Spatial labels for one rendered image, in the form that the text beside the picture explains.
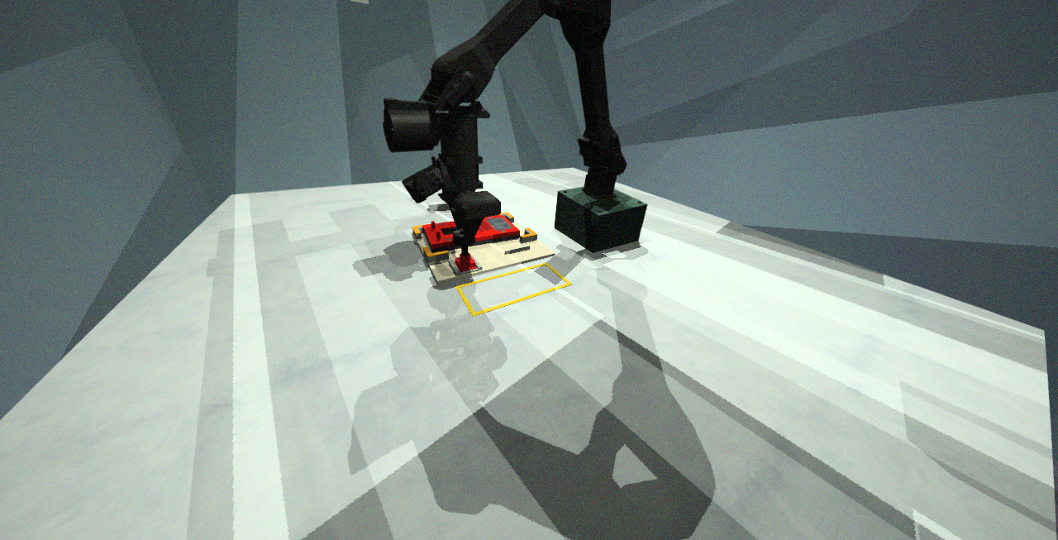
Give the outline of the black tyre with grey wheel rim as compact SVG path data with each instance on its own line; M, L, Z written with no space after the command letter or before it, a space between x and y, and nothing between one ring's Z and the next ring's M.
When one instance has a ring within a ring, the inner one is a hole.
M454 230L452 232L453 242L455 246L471 246L475 242L475 237L472 242L466 242L464 228L460 230Z

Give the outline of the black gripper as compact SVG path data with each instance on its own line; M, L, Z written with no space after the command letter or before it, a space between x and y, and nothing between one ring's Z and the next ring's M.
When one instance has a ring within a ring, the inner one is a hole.
M464 228L466 242L472 242L479 231L484 218L500 214L500 201L490 192L476 192L484 188L479 179L479 164L484 158L476 151L444 151L440 148L438 158L446 164L446 172L454 190L438 196L446 202L452 212L457 230Z

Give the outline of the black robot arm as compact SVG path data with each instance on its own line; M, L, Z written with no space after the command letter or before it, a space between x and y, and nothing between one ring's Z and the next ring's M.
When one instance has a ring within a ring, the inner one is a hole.
M510 0L464 44L440 56L418 102L384 98L384 134L390 151L444 151L479 148L477 116L489 118L479 98L506 51L519 41L544 13L560 20L577 56L579 90L586 129L578 138L587 170L583 192L592 198L616 198L618 175L627 167L619 136L612 128L603 42L612 26L612 0ZM462 103L471 103L468 107ZM446 113L436 113L446 112ZM438 124L439 122L439 124ZM445 187L454 190L446 164L433 165L402 179L413 201L421 203Z

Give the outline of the yellow tape outline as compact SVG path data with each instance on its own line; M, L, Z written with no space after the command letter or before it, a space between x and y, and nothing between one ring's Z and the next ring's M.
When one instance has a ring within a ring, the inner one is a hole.
M487 308L485 310L481 310L481 311L479 311L479 313L474 313L473 308L471 307L471 305L469 305L469 300L466 300L464 292L462 292L462 290L461 290L461 287L471 286L472 284L480 283L480 281L498 278L498 277L501 277L501 276L505 276L505 275L508 275L508 274L514 274L514 273L517 273L517 272L521 272L521 271L527 271L529 269L536 268L536 266L543 266L543 265L549 266L549 268L551 269L551 271L555 272L560 278L565 280L567 284L563 284L563 286L558 286L558 287L554 287L552 289L547 289L547 290L545 290L543 292L534 293L534 294L526 296L526 298L519 298L517 300L511 300L511 302L503 303L503 305L498 305L498 306L495 306L495 307L492 307L492 308ZM562 275L560 275L560 273L558 271L555 271L555 269L553 269L552 266L550 266L549 264L540 264L540 265L534 265L534 266L527 266L525 269L521 269L518 271L513 271L513 272L507 272L506 274L499 274L499 275L496 275L496 276L493 276L493 277L490 277L490 278L471 281L471 283L462 284L461 286L455 286L455 288L457 288L458 292L460 292L460 296L464 300L464 302L466 302L466 308L468 308L469 312L474 316L474 314L481 314L481 313L490 313L490 311L492 311L494 309L498 309L498 308L501 308L501 307L505 307L505 306L508 306L508 305L512 305L513 303L519 302L519 300L535 298L535 296L539 296L539 295L541 295L543 293L548 293L550 291L553 291L553 290L557 290L557 289L560 289L560 288L564 288L566 286L571 286L571 285L572 284L570 283L570 281L568 281L567 278L565 278Z

